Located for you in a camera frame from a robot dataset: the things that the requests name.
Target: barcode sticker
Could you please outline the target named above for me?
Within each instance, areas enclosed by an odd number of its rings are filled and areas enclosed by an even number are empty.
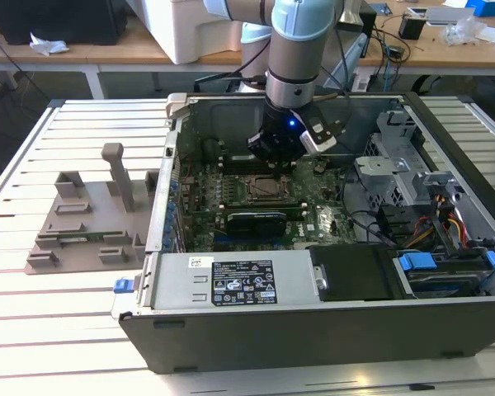
[[[189,257],[189,268],[211,268],[213,266],[214,257]]]

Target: blue latch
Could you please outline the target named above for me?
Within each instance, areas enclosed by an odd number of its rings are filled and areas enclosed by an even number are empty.
[[[495,252],[490,250],[486,252],[486,258],[489,263],[492,265],[493,269],[495,269]]]
[[[121,278],[115,281],[114,293],[122,295],[124,293],[134,293],[134,280]]]
[[[399,258],[404,271],[411,270],[435,270],[437,265],[430,253],[415,252],[405,253]]]

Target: motherboard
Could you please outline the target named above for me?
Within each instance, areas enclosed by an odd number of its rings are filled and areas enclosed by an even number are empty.
[[[291,172],[244,174],[223,164],[181,166],[181,221],[188,252],[305,249],[354,243],[342,209],[346,169],[301,160]]]

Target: aluminum slat table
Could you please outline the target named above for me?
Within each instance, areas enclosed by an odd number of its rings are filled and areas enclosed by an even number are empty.
[[[495,189],[495,122],[474,103],[454,97],[422,100]],[[424,149],[439,169],[447,170],[444,159],[431,144],[424,144]]]
[[[448,102],[461,108],[454,99]],[[114,280],[138,271],[24,275],[59,171],[79,169],[85,182],[110,180],[101,147],[115,141],[125,145],[130,177],[143,179],[161,166],[165,105],[67,101],[48,109],[0,177],[0,395],[409,395],[410,384],[433,385],[436,396],[495,395],[495,344],[476,357],[451,361],[156,375],[111,316]],[[144,118],[133,116],[144,112]],[[483,124],[473,124],[474,133],[485,132]],[[492,160],[487,154],[477,153],[485,163]]]

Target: warning label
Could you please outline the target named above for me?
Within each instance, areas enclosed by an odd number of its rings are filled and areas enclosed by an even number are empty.
[[[211,301],[224,305],[276,304],[273,263],[213,262]]]

